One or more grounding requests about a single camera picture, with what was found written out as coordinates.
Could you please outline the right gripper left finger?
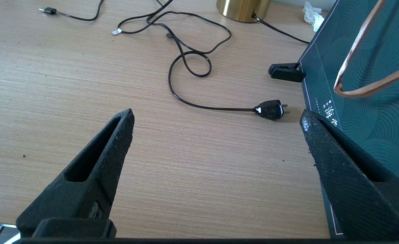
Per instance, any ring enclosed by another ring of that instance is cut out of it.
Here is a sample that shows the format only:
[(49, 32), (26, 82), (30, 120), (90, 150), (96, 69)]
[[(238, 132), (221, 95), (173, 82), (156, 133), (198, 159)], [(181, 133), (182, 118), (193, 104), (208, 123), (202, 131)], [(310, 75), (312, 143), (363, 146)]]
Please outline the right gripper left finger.
[(131, 109), (119, 112), (20, 214), (16, 227), (31, 237), (49, 218), (108, 218), (133, 139)]

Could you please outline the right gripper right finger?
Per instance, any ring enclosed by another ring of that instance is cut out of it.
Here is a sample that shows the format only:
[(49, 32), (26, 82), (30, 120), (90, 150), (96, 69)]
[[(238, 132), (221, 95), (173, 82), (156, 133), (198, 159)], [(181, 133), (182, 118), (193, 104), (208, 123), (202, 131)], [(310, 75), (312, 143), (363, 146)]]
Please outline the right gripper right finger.
[(300, 126), (344, 235), (399, 240), (399, 178), (325, 117), (304, 110)]

